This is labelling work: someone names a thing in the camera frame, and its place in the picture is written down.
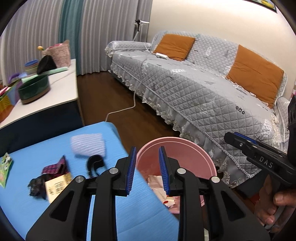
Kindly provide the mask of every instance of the black bag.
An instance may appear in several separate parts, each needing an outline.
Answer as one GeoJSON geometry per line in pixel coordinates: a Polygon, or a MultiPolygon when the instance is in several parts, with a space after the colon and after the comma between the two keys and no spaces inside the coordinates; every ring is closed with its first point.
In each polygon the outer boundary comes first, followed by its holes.
{"type": "Polygon", "coordinates": [[[30,189],[29,195],[33,197],[41,196],[45,200],[46,199],[45,182],[51,179],[52,179],[52,175],[50,174],[42,174],[37,178],[33,178],[28,185],[28,188],[30,189]]]}
{"type": "Polygon", "coordinates": [[[42,74],[43,72],[56,69],[57,66],[50,55],[45,55],[39,62],[37,67],[37,74],[42,74]]]}

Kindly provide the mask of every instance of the green bowl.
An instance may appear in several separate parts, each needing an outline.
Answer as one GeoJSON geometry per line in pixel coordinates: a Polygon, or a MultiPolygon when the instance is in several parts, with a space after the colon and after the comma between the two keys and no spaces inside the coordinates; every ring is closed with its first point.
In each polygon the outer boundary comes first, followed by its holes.
{"type": "Polygon", "coordinates": [[[48,75],[41,74],[18,88],[18,93],[23,104],[32,102],[50,90],[48,75]]]}

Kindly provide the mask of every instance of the blue table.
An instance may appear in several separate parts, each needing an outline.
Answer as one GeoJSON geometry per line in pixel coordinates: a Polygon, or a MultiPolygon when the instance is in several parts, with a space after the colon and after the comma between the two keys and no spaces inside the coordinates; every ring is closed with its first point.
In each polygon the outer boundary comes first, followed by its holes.
{"type": "MultiPolygon", "coordinates": [[[[25,239],[27,232],[48,207],[49,202],[29,196],[28,183],[41,174],[44,166],[57,163],[66,156],[73,177],[87,177],[87,158],[77,157],[70,146],[70,138],[79,134],[102,133],[106,144],[106,168],[128,156],[112,123],[100,122],[51,138],[11,153],[14,160],[6,188],[0,188],[0,206],[16,231],[25,239]]],[[[87,240],[94,197],[91,201],[87,240]]],[[[177,240],[178,220],[158,200],[138,171],[128,197],[116,197],[116,221],[119,241],[177,240]]]]}

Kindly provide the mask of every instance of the plaid cloth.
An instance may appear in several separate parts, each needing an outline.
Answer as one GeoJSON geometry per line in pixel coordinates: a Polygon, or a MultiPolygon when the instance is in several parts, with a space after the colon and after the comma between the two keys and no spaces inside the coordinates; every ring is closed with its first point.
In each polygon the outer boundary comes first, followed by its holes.
{"type": "Polygon", "coordinates": [[[53,178],[62,176],[66,173],[68,173],[68,167],[67,167],[67,161],[65,156],[62,156],[62,158],[59,160],[58,163],[49,165],[47,167],[44,167],[42,169],[41,175],[42,174],[51,174],[53,178]]]}

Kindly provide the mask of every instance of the sofa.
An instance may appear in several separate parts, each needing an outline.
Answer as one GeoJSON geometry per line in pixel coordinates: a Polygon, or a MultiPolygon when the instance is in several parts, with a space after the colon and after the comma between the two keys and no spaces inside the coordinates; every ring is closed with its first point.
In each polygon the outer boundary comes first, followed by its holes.
{"type": "Polygon", "coordinates": [[[231,188],[254,177],[260,169],[242,152],[224,142],[228,131],[259,139],[287,151],[287,106],[284,73],[270,109],[241,86],[227,80],[238,44],[204,34],[160,31],[151,43],[112,41],[105,52],[111,71],[150,105],[180,137],[201,146],[231,188]],[[184,61],[161,59],[154,51],[165,34],[195,38],[184,61]]]}

